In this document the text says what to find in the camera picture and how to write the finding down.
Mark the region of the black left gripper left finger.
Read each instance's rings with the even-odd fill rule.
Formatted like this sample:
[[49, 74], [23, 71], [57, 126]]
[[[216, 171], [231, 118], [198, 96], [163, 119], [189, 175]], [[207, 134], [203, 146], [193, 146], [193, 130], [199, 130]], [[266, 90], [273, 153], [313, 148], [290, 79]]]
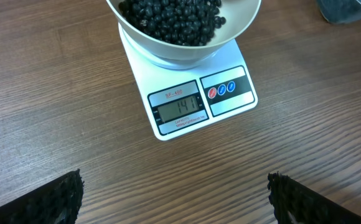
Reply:
[[82, 206], [84, 181], [74, 170], [0, 207], [1, 224], [74, 224]]

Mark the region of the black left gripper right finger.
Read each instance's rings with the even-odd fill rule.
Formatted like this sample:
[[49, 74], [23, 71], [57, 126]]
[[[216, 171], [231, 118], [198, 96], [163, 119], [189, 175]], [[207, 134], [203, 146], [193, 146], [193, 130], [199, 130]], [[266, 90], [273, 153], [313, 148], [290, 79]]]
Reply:
[[361, 216], [341, 207], [287, 175], [268, 174], [268, 197], [280, 224], [354, 224]]

